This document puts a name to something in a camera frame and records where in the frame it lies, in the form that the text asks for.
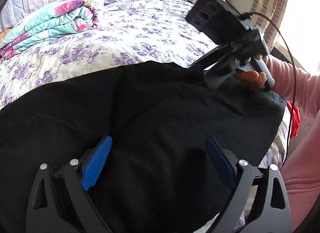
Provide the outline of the pink sleeved right forearm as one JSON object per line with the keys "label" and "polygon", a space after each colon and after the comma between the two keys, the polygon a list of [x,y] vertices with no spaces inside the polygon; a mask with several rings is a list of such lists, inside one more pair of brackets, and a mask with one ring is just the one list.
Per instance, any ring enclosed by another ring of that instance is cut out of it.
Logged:
{"label": "pink sleeved right forearm", "polygon": [[272,90],[295,103],[306,117],[315,118],[319,113],[319,76],[270,55],[267,67],[275,81]]}

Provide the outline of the right hand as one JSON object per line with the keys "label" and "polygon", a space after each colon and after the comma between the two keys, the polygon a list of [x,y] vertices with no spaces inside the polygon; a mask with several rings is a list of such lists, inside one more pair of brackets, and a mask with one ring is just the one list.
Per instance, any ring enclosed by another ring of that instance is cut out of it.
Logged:
{"label": "right hand", "polygon": [[260,89],[267,81],[265,72],[256,72],[255,70],[248,72],[235,71],[233,77],[251,89]]}

